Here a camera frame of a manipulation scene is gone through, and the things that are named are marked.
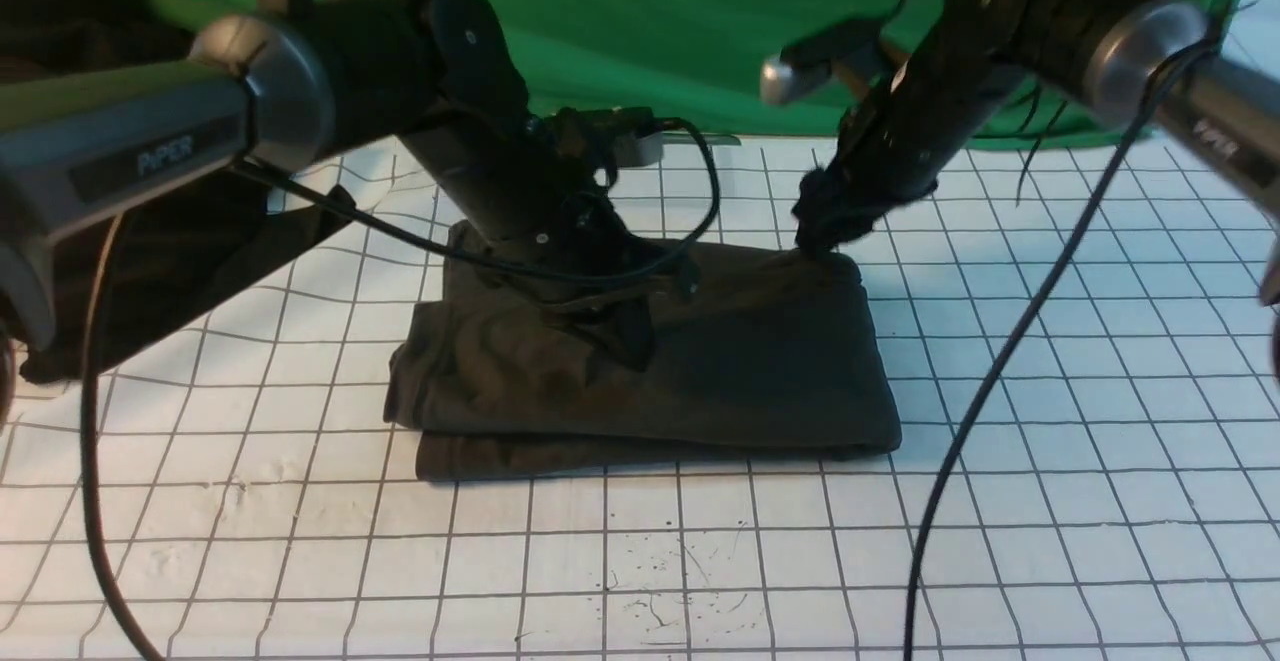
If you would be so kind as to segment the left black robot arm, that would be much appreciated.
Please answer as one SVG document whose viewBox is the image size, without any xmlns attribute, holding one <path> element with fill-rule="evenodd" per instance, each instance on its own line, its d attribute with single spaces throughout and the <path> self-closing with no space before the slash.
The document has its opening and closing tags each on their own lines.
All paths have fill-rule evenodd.
<svg viewBox="0 0 1280 661">
<path fill-rule="evenodd" d="M 648 300 L 686 300 L 692 237 L 632 234 L 604 172 L 616 137 L 671 119 L 566 108 L 535 117 L 488 0 L 259 0 L 211 23 L 189 56 L 3 88 L 3 297 L 29 347 L 56 328 L 52 246 L 219 169 L 326 199 L 291 177 L 394 136 L 480 236 L 468 254 L 366 213 L 351 219 L 485 270 L 547 322 L 635 370 Z"/>
</svg>

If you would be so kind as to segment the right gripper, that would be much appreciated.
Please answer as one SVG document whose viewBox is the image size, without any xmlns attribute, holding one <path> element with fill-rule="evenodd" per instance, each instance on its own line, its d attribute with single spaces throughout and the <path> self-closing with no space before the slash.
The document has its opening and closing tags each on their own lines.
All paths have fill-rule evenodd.
<svg viewBox="0 0 1280 661">
<path fill-rule="evenodd" d="M 892 211 L 937 187 L 941 151 L 883 136 L 842 137 L 826 167 L 808 172 L 792 206 L 796 246 L 809 256 L 869 234 Z"/>
</svg>

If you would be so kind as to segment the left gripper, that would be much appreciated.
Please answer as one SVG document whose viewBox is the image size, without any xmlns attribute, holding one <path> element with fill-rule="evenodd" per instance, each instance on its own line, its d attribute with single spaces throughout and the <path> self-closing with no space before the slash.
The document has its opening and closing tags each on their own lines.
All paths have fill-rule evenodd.
<svg viewBox="0 0 1280 661">
<path fill-rule="evenodd" d="M 576 193 L 543 227 L 500 242 L 500 260 L 522 273 L 500 284 L 540 309 L 554 327 L 590 330 L 591 346 L 631 371 L 645 371 L 657 341 L 650 300 L 687 301 L 701 272 L 682 245 L 631 233 L 602 196 Z"/>
</svg>

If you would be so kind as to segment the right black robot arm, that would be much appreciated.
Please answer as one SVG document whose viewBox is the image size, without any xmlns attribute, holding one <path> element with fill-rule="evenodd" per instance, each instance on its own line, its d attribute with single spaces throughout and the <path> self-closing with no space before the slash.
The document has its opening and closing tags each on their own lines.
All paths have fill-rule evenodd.
<svg viewBox="0 0 1280 661">
<path fill-rule="evenodd" d="M 895 58 L 886 17 L 849 17 L 786 46 L 762 96 L 790 102 L 833 77 L 860 91 L 832 160 L 808 173 L 796 243 L 822 254 L 932 193 L 943 167 L 1025 82 L 1103 128 L 1143 111 L 1277 215 L 1277 81 L 1221 56 L 1216 24 L 1185 0 L 943 0 Z"/>
</svg>

